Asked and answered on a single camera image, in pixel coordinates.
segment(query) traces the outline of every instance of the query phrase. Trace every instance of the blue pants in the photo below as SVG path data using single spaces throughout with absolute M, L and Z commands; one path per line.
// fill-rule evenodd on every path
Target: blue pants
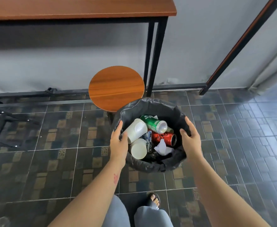
M 173 227 L 169 215 L 164 210 L 141 206 L 134 215 L 135 227 Z M 126 207 L 118 196 L 114 195 L 102 227 L 130 227 Z

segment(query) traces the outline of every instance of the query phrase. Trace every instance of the tiled floor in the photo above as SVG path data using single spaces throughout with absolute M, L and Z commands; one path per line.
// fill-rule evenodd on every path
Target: tiled floor
M 265 95 L 243 89 L 154 92 L 181 107 L 194 122 L 206 160 L 272 226 L 277 226 L 277 86 Z M 39 97 L 34 101 L 89 99 L 89 95 Z M 6 103 L 27 102 L 28 98 Z M 0 149 L 0 217 L 12 226 L 47 226 L 102 170 L 110 157 L 107 113 L 93 103 L 7 107 L 28 113 L 40 126 L 6 126 L 1 138 L 22 141 L 27 152 Z M 129 215 L 157 191 L 175 227 L 210 226 L 190 164 L 165 173 L 125 166 L 116 194 Z

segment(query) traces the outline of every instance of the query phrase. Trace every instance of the wooden stool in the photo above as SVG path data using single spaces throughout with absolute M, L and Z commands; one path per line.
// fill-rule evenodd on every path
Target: wooden stool
M 132 68 L 111 66 L 92 78 L 88 92 L 92 102 L 107 112 L 117 112 L 126 104 L 140 99 L 145 87 L 141 76 Z M 112 121 L 113 114 L 108 113 Z

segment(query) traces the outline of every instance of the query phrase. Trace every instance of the person's right arm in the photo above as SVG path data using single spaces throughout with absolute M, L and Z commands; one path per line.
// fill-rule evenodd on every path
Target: person's right arm
M 212 169 L 201 152 L 200 136 L 186 117 L 191 137 L 181 129 L 182 142 L 193 170 L 194 182 L 200 194 L 211 225 L 216 226 L 269 226 L 220 176 Z

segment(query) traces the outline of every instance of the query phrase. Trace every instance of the paper cup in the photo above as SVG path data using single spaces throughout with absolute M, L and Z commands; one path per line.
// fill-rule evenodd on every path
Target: paper cup
M 147 154 L 147 142 L 144 139 L 137 139 L 130 146 L 130 152 L 136 159 L 143 159 Z
M 148 128 L 143 120 L 135 119 L 125 131 L 128 134 L 128 143 L 131 144 L 143 134 L 147 133 Z

